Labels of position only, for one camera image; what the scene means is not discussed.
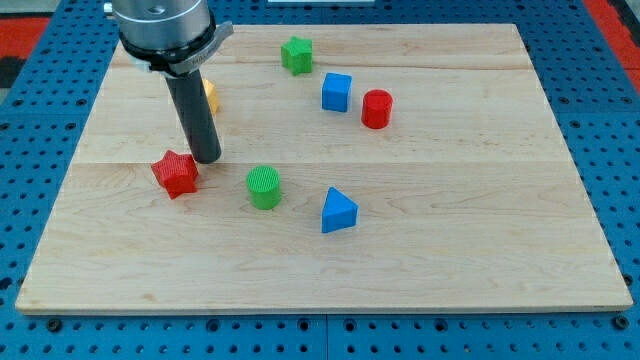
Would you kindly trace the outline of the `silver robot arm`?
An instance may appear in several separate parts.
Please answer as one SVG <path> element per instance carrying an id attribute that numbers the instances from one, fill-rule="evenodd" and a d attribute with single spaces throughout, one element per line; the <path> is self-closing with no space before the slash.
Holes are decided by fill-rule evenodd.
<path id="1" fill-rule="evenodd" d="M 119 26 L 133 64 L 167 78 L 197 71 L 234 33 L 231 22 L 216 22 L 206 0 L 108 0 L 103 12 Z"/>

